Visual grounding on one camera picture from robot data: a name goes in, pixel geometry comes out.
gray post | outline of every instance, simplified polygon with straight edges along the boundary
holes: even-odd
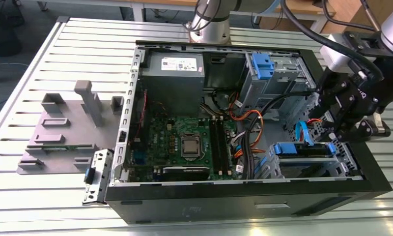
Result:
[[[86,107],[87,113],[91,116],[91,120],[97,127],[103,125],[102,116],[99,114],[99,100],[94,99],[91,93],[91,82],[89,80],[77,80],[74,86],[74,92],[82,97],[83,105]]]

slotted aluminum table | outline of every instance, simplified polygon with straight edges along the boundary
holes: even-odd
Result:
[[[231,29],[230,35],[235,45],[311,49],[323,65],[319,45],[301,33]],[[181,25],[171,24],[75,18],[55,23],[0,113],[0,233],[393,235],[393,192],[315,217],[127,226],[107,206],[81,206],[82,174],[15,174],[42,112],[43,94],[58,92],[63,99],[79,100],[73,92],[77,79],[93,82],[102,100],[123,93],[135,40],[186,42],[187,35]],[[391,135],[367,146],[393,187],[393,104],[382,117]]]

green motherboard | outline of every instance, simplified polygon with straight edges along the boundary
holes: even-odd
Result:
[[[157,171],[159,171],[157,168],[161,169],[165,166],[203,166],[209,168],[207,180],[237,179],[229,146],[235,125],[233,121],[221,121],[227,171],[215,171],[210,140],[211,128],[209,126],[211,122],[207,118],[153,118],[150,121],[146,152],[133,153],[134,160],[138,161],[137,164],[142,165],[141,168],[134,168],[133,181],[154,181],[154,176]]]

ram slot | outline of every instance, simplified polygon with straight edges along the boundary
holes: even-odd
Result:
[[[230,164],[229,164],[229,157],[227,157],[227,145],[225,142],[225,131],[223,131],[222,120],[217,120],[215,126],[217,126],[218,150],[219,150],[219,157],[221,157],[221,170],[222,170],[222,174],[226,175],[230,170]]]
[[[218,143],[217,143],[217,129],[215,121],[209,121],[209,139],[210,139],[210,154],[211,154],[211,166],[214,173],[218,174],[221,171],[221,160],[218,153]]]

cpu socket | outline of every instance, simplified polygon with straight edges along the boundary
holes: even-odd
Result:
[[[194,161],[201,157],[199,134],[181,134],[181,157]]]

